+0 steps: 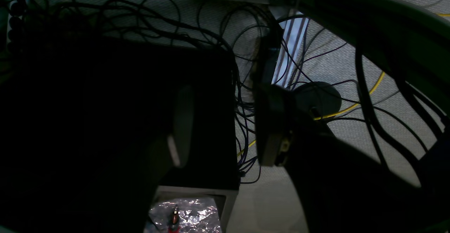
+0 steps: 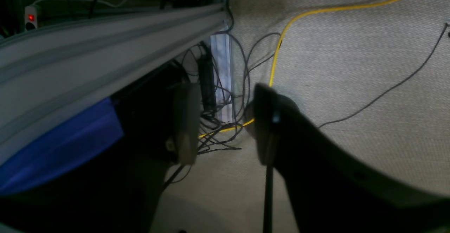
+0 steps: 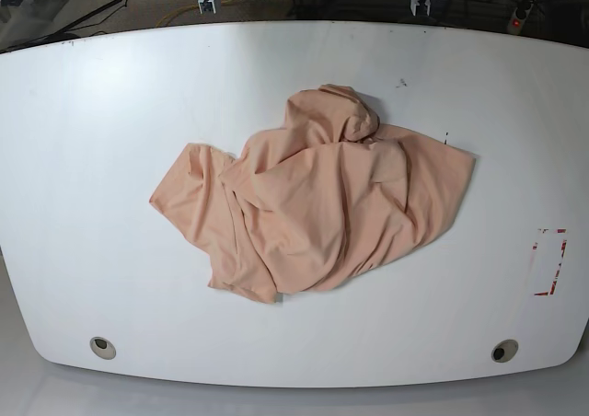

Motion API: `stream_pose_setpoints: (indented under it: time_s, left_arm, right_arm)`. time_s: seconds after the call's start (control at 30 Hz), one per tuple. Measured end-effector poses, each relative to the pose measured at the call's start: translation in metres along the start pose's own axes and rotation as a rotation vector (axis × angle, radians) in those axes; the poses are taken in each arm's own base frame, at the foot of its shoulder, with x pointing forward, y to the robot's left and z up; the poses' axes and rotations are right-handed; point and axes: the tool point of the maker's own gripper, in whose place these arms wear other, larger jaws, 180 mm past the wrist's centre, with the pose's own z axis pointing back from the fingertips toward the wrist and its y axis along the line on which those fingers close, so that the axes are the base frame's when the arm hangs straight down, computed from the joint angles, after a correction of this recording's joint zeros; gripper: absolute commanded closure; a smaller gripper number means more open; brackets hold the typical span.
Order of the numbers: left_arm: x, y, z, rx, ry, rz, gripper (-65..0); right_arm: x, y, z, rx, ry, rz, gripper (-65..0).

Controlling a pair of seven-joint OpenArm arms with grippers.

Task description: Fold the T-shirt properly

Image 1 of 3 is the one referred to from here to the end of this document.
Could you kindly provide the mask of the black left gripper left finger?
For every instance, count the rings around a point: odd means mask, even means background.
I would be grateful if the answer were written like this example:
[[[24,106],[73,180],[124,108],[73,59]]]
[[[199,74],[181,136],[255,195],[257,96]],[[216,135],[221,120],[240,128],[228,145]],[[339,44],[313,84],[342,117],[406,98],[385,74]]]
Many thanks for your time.
[[[183,86],[175,93],[172,114],[172,130],[167,136],[167,146],[173,167],[181,169],[188,162],[193,133],[194,93],[191,86]],[[160,231],[158,225],[147,214],[143,233],[152,233],[151,230],[154,230],[155,233],[179,233],[178,204],[173,205],[170,212],[165,224],[167,226],[165,232]]]

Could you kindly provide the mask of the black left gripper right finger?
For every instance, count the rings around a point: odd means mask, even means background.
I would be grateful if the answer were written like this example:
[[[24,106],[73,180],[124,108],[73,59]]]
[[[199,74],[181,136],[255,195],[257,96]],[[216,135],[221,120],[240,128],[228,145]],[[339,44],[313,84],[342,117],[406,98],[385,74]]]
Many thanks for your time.
[[[449,232],[449,128],[413,157],[417,188],[314,121],[294,93],[261,85],[255,107],[260,163],[286,169],[310,233]]]

